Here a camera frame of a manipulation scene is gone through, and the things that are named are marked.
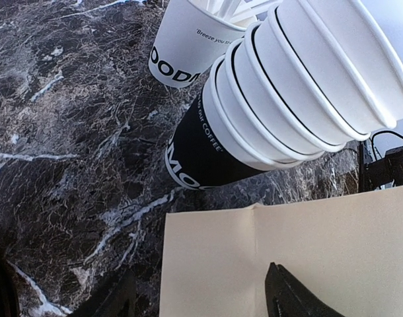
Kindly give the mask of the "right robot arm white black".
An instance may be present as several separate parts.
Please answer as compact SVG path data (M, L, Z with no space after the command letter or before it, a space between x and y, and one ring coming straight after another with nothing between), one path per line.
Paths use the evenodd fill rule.
M364 161L364 145L359 149L359 193L374 191L389 183L393 187L403 186L403 146L389 149L383 158L378 159L375 150L375 137L382 134L395 135L403 140L403 135L391 130L374 133L370 139L373 162Z

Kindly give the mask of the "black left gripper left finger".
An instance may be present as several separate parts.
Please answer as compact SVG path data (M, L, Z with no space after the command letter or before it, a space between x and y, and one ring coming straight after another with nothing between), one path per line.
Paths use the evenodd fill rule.
M135 276L121 269L69 316L135 316L135 299Z

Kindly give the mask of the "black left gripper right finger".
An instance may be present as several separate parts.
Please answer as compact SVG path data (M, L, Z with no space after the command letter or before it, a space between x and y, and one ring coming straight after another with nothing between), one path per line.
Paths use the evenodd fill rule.
M339 316L283 265L272 262L265 278L268 316Z

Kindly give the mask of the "brown paper bag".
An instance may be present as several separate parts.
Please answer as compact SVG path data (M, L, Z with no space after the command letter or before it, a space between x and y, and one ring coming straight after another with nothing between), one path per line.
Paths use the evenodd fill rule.
M281 264L344 316L403 316L403 186L166 216L161 316L266 316Z

